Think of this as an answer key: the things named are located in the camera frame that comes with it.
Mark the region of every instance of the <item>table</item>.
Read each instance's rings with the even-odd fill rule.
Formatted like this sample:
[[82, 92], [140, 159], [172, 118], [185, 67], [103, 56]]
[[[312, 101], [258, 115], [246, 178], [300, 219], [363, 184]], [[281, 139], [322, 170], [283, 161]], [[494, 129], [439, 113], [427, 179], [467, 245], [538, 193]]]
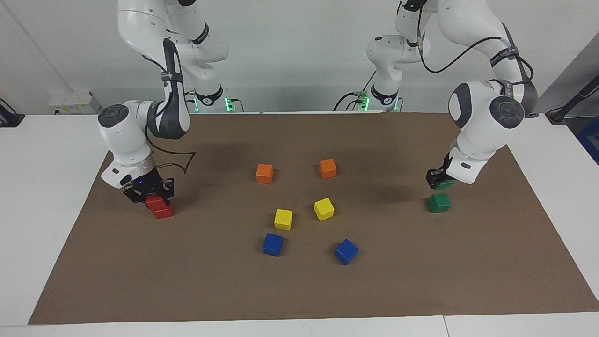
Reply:
[[[94, 116], [28, 116], [1, 130], [0, 335], [597, 336], [599, 313], [24, 327], [105, 156]], [[599, 167], [566, 127], [524, 122], [510, 142], [595, 296]]]

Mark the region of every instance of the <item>black cable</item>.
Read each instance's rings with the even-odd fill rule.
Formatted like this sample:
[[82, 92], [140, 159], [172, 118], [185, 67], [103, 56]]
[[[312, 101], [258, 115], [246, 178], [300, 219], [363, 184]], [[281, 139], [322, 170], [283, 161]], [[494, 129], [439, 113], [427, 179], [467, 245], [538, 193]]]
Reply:
[[[420, 32], [420, 23], [421, 23], [421, 21], [422, 21], [422, 8], [420, 8], [420, 14], [418, 15], [418, 31], [419, 32]], [[423, 51], [420, 50], [420, 48], [419, 48], [420, 60], [422, 61], [422, 65], [424, 66], [424, 68], [426, 68], [426, 70], [428, 70], [429, 72], [431, 72], [433, 74], [442, 73], [442, 72], [446, 71], [449, 67], [451, 67], [454, 63], [456, 63], [459, 59], [461, 59], [462, 57], [464, 57], [464, 55], [466, 55], [466, 53], [468, 53], [470, 50], [472, 50], [473, 48], [475, 48], [479, 44], [481, 44], [483, 42], [487, 42], [489, 40], [502, 40], [502, 39], [503, 38], [501, 38], [501, 37], [486, 37], [486, 38], [478, 41], [477, 43], [475, 43], [472, 46], [468, 47], [468, 49], [466, 49], [465, 51], [463, 51], [457, 58], [455, 58], [450, 64], [446, 65], [441, 70], [432, 70], [432, 69], [430, 69], [426, 65], [426, 62], [424, 61]]]
[[401, 100], [401, 106], [400, 106], [400, 112], [401, 112], [401, 109], [404, 108], [404, 98], [403, 97], [399, 97], [398, 100]]
[[246, 108], [243, 107], [243, 102], [239, 98], [233, 98], [231, 102], [239, 102], [241, 104], [241, 111], [246, 112]]
[[183, 167], [183, 166], [181, 166], [179, 164], [174, 164], [174, 163], [171, 163], [172, 165], [171, 164], [166, 164], [167, 166], [176, 166], [176, 167], [179, 167], [179, 168], [181, 168], [183, 170], [183, 174], [187, 174], [187, 170], [189, 169], [189, 165], [191, 164], [193, 158], [195, 157], [196, 152], [195, 151], [193, 151], [193, 152], [174, 152], [174, 151], [169, 151], [169, 150], [162, 149], [159, 146], [156, 146], [154, 143], [152, 143], [152, 141], [150, 140], [150, 136], [148, 136], [148, 129], [149, 129], [149, 127], [146, 125], [146, 128], [144, 129], [144, 134], [146, 135], [146, 140], [156, 150], [162, 151], [162, 152], [164, 152], [166, 154], [170, 154], [170, 155], [182, 155], [182, 156], [191, 155], [191, 157], [189, 157], [189, 160], [187, 161], [187, 164], [185, 165], [185, 167]]
[[339, 107], [339, 105], [341, 104], [341, 102], [343, 102], [347, 97], [350, 97], [352, 95], [353, 95], [353, 92], [349, 92], [348, 94], [345, 94], [343, 97], [341, 97], [341, 99], [339, 100], [339, 102], [337, 102], [337, 104], [333, 108], [333, 111], [337, 111], [337, 108]]
[[358, 104], [358, 103], [360, 103], [360, 100], [351, 101], [345, 108], [345, 111], [349, 110], [349, 106], [352, 105], [352, 103]]
[[[376, 75], [376, 72], [377, 72], [377, 71], [378, 71], [378, 70], [375, 70], [375, 71], [373, 72], [373, 74], [372, 74], [372, 76], [370, 76], [370, 79], [368, 80], [368, 82], [366, 82], [366, 85], [364, 86], [364, 88], [362, 88], [362, 91], [366, 91], [366, 88], [368, 88], [368, 85], [370, 84], [370, 82], [372, 82], [372, 80], [373, 80], [373, 78], [374, 78], [374, 75]], [[353, 105], [353, 107], [352, 107], [352, 111], [353, 111], [354, 109], [356, 109], [356, 104], [354, 104], [354, 105]]]
[[149, 57], [147, 57], [146, 55], [141, 55], [141, 57], [142, 57], [142, 58], [144, 58], [144, 59], [146, 59], [146, 60], [148, 60], [148, 61], [150, 61], [150, 62], [152, 62], [152, 63], [154, 63], [155, 65], [159, 66], [159, 67], [160, 67], [160, 69], [162, 69], [162, 71], [166, 73], [166, 71], [167, 71], [167, 70], [166, 70], [166, 69], [165, 69], [163, 66], [161, 66], [161, 65], [160, 65], [160, 63], [158, 63], [158, 62], [156, 62], [156, 61], [154, 61], [154, 60], [150, 59], [150, 58], [149, 58]]
[[17, 110], [15, 110], [13, 107], [10, 106], [10, 104], [8, 102], [6, 102], [5, 100], [3, 100], [2, 98], [0, 98], [0, 101], [4, 104], [6, 104], [7, 107], [10, 108], [10, 110], [13, 111], [13, 114], [16, 115], [17, 114]]
[[528, 63], [525, 59], [523, 59], [520, 55], [517, 55], [516, 58], [522, 62], [529, 70], [530, 70], [530, 76], [527, 75], [528, 79], [527, 80], [522, 80], [520, 82], [516, 82], [516, 83], [512, 83], [512, 85], [523, 85], [523, 84], [527, 84], [530, 83], [530, 81], [533, 80], [534, 78], [534, 69], [533, 67], [530, 65], [530, 63]]

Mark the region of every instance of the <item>black stand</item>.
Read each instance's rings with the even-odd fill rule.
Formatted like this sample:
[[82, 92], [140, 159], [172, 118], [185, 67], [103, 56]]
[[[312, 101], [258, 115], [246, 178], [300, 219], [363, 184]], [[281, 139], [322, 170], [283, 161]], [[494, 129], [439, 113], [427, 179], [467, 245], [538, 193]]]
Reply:
[[16, 128], [21, 124], [25, 115], [10, 113], [0, 105], [0, 128]]
[[572, 109], [577, 106], [580, 102], [587, 99], [599, 86], [599, 75], [595, 76], [593, 80], [589, 82], [574, 98], [572, 98], [568, 104], [564, 105], [564, 107], [557, 112], [546, 113], [545, 116], [549, 119], [549, 122], [553, 125], [565, 125], [564, 118], [565, 116], [572, 111]]

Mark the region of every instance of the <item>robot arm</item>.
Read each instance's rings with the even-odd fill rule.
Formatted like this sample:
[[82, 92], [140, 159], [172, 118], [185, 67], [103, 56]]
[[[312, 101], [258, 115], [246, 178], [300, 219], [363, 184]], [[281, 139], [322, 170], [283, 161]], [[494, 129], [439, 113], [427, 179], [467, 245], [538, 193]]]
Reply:
[[444, 164], [427, 173], [431, 188], [453, 179], [472, 184], [495, 152], [504, 147], [521, 122], [532, 114], [537, 91], [524, 70], [507, 27], [486, 0], [439, 0], [437, 13], [443, 35], [472, 46], [491, 62], [495, 79], [459, 85], [449, 100], [449, 113], [462, 130]]
[[431, 44], [421, 29], [432, 13], [437, 13], [448, 40], [484, 53], [495, 72], [495, 79], [462, 83], [452, 94], [449, 113], [462, 133], [443, 166], [426, 176], [431, 188], [448, 186], [455, 179], [472, 184], [522, 120], [532, 114], [538, 96], [524, 66], [532, 68], [519, 56], [510, 32], [486, 0], [407, 0], [400, 3], [395, 21], [399, 35], [377, 37], [368, 44], [368, 58], [377, 67], [368, 93], [374, 98], [372, 110], [393, 109], [402, 80], [399, 64], [423, 62], [433, 73], [447, 68], [433, 71], [425, 63]]
[[[373, 84], [368, 88], [368, 95], [371, 97], [369, 110], [393, 110], [403, 79], [399, 64], [420, 62], [417, 31], [418, 11], [421, 7], [416, 6], [414, 1], [400, 4], [400, 10], [395, 20], [395, 27], [399, 35], [379, 36], [368, 43], [368, 59], [377, 69]], [[430, 16], [428, 12], [423, 15], [424, 25]], [[423, 56], [425, 58], [430, 49], [431, 43], [424, 36]]]
[[[167, 15], [179, 32], [167, 31]], [[115, 188], [124, 187], [133, 202], [144, 202], [150, 194], [168, 202], [174, 195], [174, 180], [163, 180], [158, 174], [146, 142], [148, 132], [172, 140], [187, 133], [190, 119], [183, 70], [192, 75], [196, 93], [223, 91], [214, 69], [202, 62], [225, 59], [228, 47], [209, 31], [197, 13], [196, 0], [119, 0], [118, 20], [123, 40], [161, 69], [165, 99], [127, 101], [101, 112], [99, 129], [114, 154], [102, 179]]]

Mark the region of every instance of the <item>brown paper mat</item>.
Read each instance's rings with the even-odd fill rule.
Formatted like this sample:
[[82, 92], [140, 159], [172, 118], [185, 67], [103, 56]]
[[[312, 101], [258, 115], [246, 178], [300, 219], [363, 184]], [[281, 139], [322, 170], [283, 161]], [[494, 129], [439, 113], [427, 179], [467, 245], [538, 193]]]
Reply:
[[[447, 115], [194, 116], [170, 149], [176, 215], [157, 221], [96, 178], [30, 324], [599, 311], [507, 148], [430, 214], [424, 176], [458, 130]], [[319, 160], [338, 177], [322, 180]], [[157, 155], [159, 163], [183, 158]], [[273, 164], [272, 185], [255, 182]], [[333, 219], [313, 203], [331, 198]], [[277, 208], [291, 232], [273, 229]], [[280, 258], [264, 236], [285, 237]], [[360, 249], [343, 266], [335, 246]]]

